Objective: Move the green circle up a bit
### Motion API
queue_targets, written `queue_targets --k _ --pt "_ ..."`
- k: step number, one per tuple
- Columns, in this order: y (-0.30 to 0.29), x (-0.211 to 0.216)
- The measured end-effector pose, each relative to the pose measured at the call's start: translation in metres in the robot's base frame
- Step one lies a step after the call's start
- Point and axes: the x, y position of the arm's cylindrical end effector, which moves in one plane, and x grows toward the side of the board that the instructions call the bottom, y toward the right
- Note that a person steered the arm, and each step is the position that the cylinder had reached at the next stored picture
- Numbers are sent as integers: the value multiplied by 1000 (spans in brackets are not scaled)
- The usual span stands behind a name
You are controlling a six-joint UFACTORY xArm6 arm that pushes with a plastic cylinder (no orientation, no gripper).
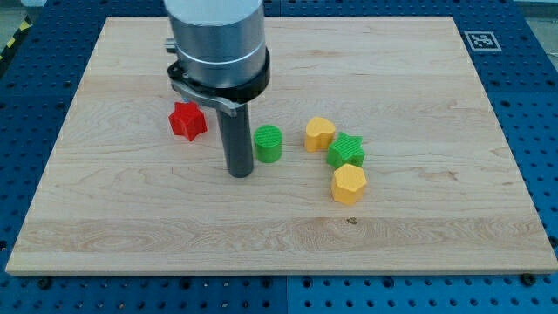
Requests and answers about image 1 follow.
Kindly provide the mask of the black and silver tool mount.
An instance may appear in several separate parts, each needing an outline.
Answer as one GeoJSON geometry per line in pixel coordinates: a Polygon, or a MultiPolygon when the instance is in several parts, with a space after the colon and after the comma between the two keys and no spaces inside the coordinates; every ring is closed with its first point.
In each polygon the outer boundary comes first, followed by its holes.
{"type": "Polygon", "coordinates": [[[202,85],[187,77],[187,73],[176,61],[167,68],[171,87],[184,99],[192,100],[198,105],[214,108],[230,117],[235,117],[241,106],[261,95],[270,81],[270,54],[265,49],[265,61],[262,69],[247,83],[229,88],[217,88],[202,85]]]}

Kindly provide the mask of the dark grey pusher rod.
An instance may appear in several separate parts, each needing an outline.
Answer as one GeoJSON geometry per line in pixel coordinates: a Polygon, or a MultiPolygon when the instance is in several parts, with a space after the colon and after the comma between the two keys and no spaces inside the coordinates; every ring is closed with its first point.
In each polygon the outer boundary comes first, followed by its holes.
{"type": "Polygon", "coordinates": [[[236,110],[236,116],[218,111],[224,156],[230,175],[236,178],[249,176],[254,169],[248,105],[236,110]]]}

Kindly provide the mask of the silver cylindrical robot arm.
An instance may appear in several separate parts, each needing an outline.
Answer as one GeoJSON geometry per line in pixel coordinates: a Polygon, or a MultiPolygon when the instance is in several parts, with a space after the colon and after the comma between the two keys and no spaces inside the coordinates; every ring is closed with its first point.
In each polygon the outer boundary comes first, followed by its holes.
{"type": "Polygon", "coordinates": [[[176,61],[171,87],[185,100],[215,109],[227,169],[243,178],[254,169],[248,103],[270,79],[262,0],[164,0],[176,61]]]}

